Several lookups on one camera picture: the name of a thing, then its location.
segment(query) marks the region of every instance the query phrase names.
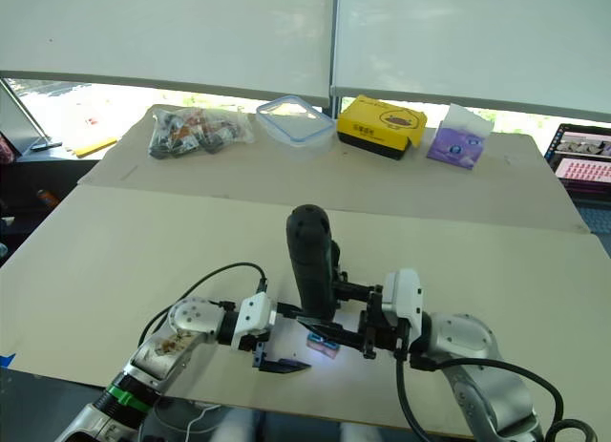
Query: plastic bag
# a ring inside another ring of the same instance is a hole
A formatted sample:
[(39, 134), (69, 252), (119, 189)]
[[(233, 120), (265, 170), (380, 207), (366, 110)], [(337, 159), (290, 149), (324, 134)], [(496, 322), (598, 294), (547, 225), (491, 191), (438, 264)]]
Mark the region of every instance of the plastic bag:
[(153, 118), (149, 155), (154, 158), (177, 158), (199, 150), (216, 154), (230, 144), (255, 139), (248, 116), (241, 112), (180, 108), (155, 110)]

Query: purple tissue box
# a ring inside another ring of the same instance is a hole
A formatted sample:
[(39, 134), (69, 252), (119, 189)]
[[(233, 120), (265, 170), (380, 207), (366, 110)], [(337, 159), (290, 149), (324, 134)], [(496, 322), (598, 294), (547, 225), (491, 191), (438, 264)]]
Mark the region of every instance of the purple tissue box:
[(484, 150), (484, 139), (455, 129), (440, 128), (427, 158), (472, 169)]

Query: tissue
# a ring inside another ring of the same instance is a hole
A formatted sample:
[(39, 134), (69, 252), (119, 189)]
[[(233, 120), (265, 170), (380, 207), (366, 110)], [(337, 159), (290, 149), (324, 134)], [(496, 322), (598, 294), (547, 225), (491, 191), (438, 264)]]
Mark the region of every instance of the tissue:
[(495, 124), (458, 105), (450, 105), (427, 158), (472, 169), (484, 151), (486, 137)]

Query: floor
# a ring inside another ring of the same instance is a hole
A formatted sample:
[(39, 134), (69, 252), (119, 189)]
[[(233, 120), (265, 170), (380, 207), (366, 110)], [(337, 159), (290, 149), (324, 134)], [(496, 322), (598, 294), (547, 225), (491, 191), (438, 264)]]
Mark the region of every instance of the floor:
[[(34, 376), (5, 368), (0, 369), (0, 440), (3, 442), (42, 442), (54, 439), (70, 424), (82, 407), (93, 402), (100, 389), (71, 382)], [(206, 413), (211, 416), (200, 425), (193, 425), (189, 442), (205, 442), (212, 435), (206, 431), (219, 424), (229, 408)], [(182, 399), (160, 403), (158, 411), (145, 420), (142, 442), (182, 442), (184, 428), (199, 409)], [(256, 412), (257, 427), (253, 442), (336, 442), (340, 424), (334, 421), (300, 416)], [(409, 431), (381, 429), (384, 442), (416, 442)], [(448, 438), (436, 438), (450, 442)]]

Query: plastic container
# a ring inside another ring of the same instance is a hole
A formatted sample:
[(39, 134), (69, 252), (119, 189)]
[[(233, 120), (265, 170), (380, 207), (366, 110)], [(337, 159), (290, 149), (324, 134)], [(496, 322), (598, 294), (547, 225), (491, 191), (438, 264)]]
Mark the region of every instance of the plastic container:
[(335, 122), (298, 96), (287, 95), (257, 108), (257, 119), (293, 158), (315, 158), (333, 144)]

